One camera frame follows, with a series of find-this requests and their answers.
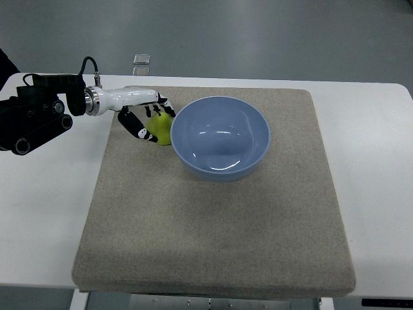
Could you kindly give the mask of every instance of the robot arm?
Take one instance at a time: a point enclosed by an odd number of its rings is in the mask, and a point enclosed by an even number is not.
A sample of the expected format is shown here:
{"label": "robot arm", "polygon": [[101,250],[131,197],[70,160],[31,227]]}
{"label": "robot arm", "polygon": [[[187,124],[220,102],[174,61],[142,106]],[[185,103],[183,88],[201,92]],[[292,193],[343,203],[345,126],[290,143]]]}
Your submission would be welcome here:
{"label": "robot arm", "polygon": [[[91,60],[95,67],[93,87],[86,87],[82,77],[87,60]],[[33,76],[33,85],[25,81],[27,76]],[[127,131],[139,139],[153,142],[157,142],[157,137],[147,131],[128,107],[142,105],[148,117],[152,115],[151,107],[157,113],[161,107],[175,117],[170,102],[155,90],[140,87],[103,90],[96,62],[91,57],[83,60],[78,75],[27,74],[23,81],[26,86],[17,88],[17,97],[0,101],[0,150],[11,150],[17,155],[28,154],[72,127],[72,117],[63,113],[65,106],[57,94],[66,94],[73,116],[85,113],[98,116],[113,110],[119,112],[117,118]]]}

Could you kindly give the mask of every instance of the bowl rim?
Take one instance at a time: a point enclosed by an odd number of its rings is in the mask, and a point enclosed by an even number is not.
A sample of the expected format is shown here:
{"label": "bowl rim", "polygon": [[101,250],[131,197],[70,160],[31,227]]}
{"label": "bowl rim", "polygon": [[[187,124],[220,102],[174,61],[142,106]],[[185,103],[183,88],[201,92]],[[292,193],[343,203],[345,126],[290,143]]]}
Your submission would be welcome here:
{"label": "bowl rim", "polygon": [[[267,143],[267,145],[266,145],[266,147],[265,147],[265,150],[264,150],[264,152],[262,153],[262,155],[260,155],[260,157],[259,157],[257,160],[255,160],[253,163],[251,163],[250,165],[248,165],[248,166],[246,166],[246,167],[244,167],[244,168],[242,168],[242,169],[232,170],[232,171],[228,171],[228,172],[205,170],[205,169],[199,168],[199,167],[191,164],[189,161],[187,161],[186,159],[184,159],[184,157],[182,157],[182,156],[178,153],[178,151],[176,150],[176,147],[175,147],[175,144],[174,144],[174,135],[173,135],[175,120],[178,118],[178,116],[180,115],[180,113],[182,113],[182,111],[184,111],[184,110],[185,110],[187,107],[189,107],[191,104],[196,103],[196,102],[198,102],[198,101],[202,101],[202,100],[204,100],[204,99],[209,99],[209,98],[229,98],[229,99],[233,99],[233,100],[239,101],[239,102],[241,102],[241,103],[243,103],[243,104],[246,104],[246,105],[248,105],[249,107],[253,108],[256,112],[258,112],[258,114],[259,114],[259,115],[262,117],[262,119],[264,120],[264,123],[265,123],[265,125],[267,126],[267,130],[268,130],[268,143]],[[195,101],[193,101],[193,102],[185,105],[185,106],[176,114],[176,116],[175,116],[175,118],[174,118],[174,120],[173,120],[173,122],[172,122],[172,126],[171,126],[171,128],[170,128],[170,139],[171,139],[171,142],[172,142],[172,147],[173,147],[174,150],[175,150],[175,153],[176,153],[176,154],[178,155],[178,157],[179,157],[182,161],[184,161],[188,166],[191,166],[191,167],[194,168],[195,170],[200,171],[200,172],[207,173],[207,174],[209,174],[209,175],[229,176],[229,175],[231,175],[231,174],[236,174],[236,173],[239,173],[239,172],[247,171],[248,169],[250,169],[250,168],[253,167],[254,165],[257,165],[257,163],[259,163],[259,162],[264,158],[264,156],[267,154],[268,149],[270,148],[272,136],[271,136],[271,129],[270,129],[270,126],[269,126],[267,120],[265,119],[265,117],[264,117],[264,115],[261,113],[261,111],[259,111],[257,108],[255,108],[255,106],[253,106],[253,105],[251,105],[250,103],[248,103],[248,102],[246,102],[246,101],[243,101],[243,100],[241,100],[241,99],[239,99],[239,98],[235,98],[235,97],[230,97],[230,96],[208,96],[208,97],[203,97],[203,98],[196,99]]]}

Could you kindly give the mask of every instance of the beige mat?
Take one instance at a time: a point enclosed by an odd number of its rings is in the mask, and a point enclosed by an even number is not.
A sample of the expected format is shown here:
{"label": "beige mat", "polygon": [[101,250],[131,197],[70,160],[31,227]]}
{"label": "beige mat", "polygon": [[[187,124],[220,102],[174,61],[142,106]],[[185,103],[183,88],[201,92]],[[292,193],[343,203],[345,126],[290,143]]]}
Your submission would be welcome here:
{"label": "beige mat", "polygon": [[[272,144],[249,176],[210,183],[172,146],[114,119],[72,278],[82,291],[223,298],[342,296],[355,277],[311,96],[304,90],[153,87],[178,111],[243,99]],[[135,108],[139,118],[145,110]]]}

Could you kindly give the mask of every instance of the blue bowl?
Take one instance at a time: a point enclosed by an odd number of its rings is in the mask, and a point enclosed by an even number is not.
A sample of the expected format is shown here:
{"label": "blue bowl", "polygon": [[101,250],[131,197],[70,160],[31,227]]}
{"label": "blue bowl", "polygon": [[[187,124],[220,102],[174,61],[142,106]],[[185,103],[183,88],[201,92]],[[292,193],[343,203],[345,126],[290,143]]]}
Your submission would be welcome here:
{"label": "blue bowl", "polygon": [[197,176],[216,182],[250,173],[270,146],[270,127],[252,105],[231,97],[207,97],[184,107],[174,119],[176,154]]}

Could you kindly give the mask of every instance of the green apple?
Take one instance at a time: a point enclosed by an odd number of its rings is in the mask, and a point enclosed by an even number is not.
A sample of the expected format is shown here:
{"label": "green apple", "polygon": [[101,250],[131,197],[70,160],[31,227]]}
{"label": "green apple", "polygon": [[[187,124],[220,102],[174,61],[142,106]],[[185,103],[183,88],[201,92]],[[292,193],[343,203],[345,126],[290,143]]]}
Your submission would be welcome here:
{"label": "green apple", "polygon": [[173,117],[166,112],[155,113],[146,123],[146,129],[154,136],[157,136],[157,144],[170,145],[170,128],[173,121]]}

